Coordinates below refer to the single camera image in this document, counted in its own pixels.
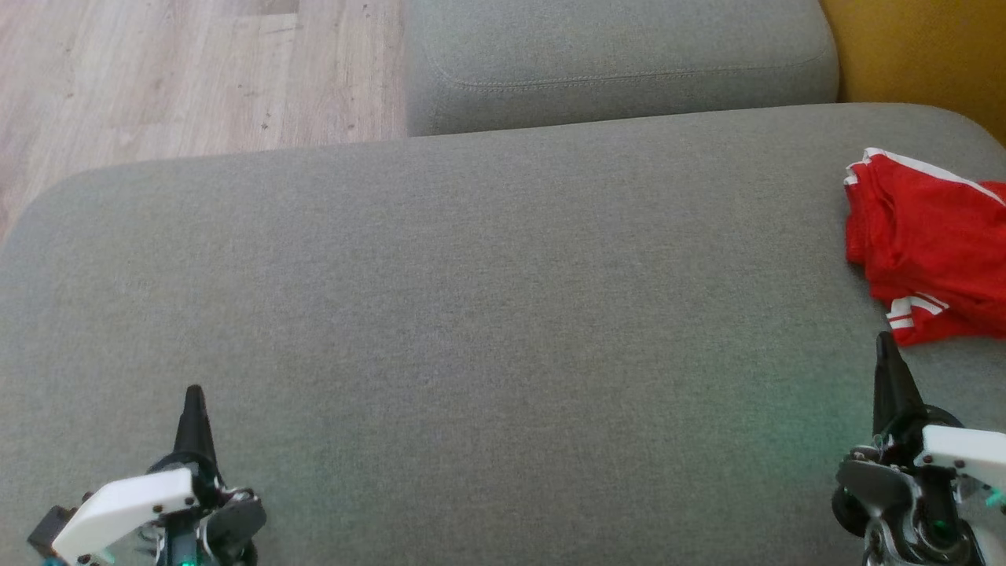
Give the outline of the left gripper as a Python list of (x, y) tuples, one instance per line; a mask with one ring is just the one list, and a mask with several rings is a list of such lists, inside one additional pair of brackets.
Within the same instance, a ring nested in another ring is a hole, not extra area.
[[(204, 390), (191, 384), (174, 440), (176, 454), (217, 477), (215, 441)], [(51, 563), (112, 563), (108, 549), (136, 533), (153, 544), (156, 565), (255, 565), (254, 538), (266, 526), (262, 499), (230, 490), (190, 467), (112, 481), (98, 488), (51, 537)]]

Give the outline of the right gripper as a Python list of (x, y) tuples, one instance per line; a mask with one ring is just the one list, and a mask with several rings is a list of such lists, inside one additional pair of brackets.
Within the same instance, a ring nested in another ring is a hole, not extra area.
[(843, 529), (883, 543), (973, 543), (959, 506), (972, 494), (1004, 509), (1004, 434), (946, 424), (909, 428), (927, 406), (894, 334), (878, 333), (872, 434), (836, 473), (832, 512)]

